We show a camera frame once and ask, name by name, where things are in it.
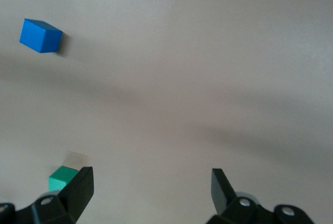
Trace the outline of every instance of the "blue cube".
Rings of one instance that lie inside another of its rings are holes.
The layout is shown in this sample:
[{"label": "blue cube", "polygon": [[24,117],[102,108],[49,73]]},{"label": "blue cube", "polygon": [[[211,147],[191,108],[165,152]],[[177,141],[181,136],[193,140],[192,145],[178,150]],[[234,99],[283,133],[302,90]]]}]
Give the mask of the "blue cube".
[{"label": "blue cube", "polygon": [[44,21],[24,19],[20,42],[40,53],[56,52],[61,35],[61,30]]}]

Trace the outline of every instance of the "cube top face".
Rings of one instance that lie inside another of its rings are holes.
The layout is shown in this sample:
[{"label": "cube top face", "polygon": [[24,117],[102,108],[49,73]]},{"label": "cube top face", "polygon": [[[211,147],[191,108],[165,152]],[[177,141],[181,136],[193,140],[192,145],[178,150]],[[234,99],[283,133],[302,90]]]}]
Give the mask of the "cube top face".
[{"label": "cube top face", "polygon": [[76,169],[61,166],[48,179],[49,191],[62,190],[77,173]]},{"label": "cube top face", "polygon": [[37,52],[56,52],[62,31],[40,20],[24,19],[20,42]]}]

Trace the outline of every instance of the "teal cube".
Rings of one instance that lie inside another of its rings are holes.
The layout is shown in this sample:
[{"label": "teal cube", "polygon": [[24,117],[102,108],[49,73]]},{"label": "teal cube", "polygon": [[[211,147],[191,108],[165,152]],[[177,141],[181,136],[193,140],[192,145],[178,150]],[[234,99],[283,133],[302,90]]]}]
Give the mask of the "teal cube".
[{"label": "teal cube", "polygon": [[48,178],[48,190],[62,190],[77,173],[76,169],[61,166]]}]

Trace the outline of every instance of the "silver screw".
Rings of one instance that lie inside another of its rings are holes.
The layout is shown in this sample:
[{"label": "silver screw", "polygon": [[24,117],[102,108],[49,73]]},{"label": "silver screw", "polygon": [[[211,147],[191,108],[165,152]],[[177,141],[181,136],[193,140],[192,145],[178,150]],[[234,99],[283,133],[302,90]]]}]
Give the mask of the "silver screw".
[{"label": "silver screw", "polygon": [[6,208],[7,208],[7,205],[0,207],[0,213],[5,211]]},{"label": "silver screw", "polygon": [[285,215],[289,215],[289,216],[294,216],[295,215],[295,212],[290,207],[283,207],[282,212]]},{"label": "silver screw", "polygon": [[244,207],[248,207],[248,206],[251,205],[251,203],[249,202],[249,200],[248,200],[248,199],[245,199],[245,198],[240,199],[240,200],[239,200],[239,203],[240,203],[242,206],[244,206]]},{"label": "silver screw", "polygon": [[41,201],[41,205],[49,204],[52,201],[53,197],[45,198]]}]

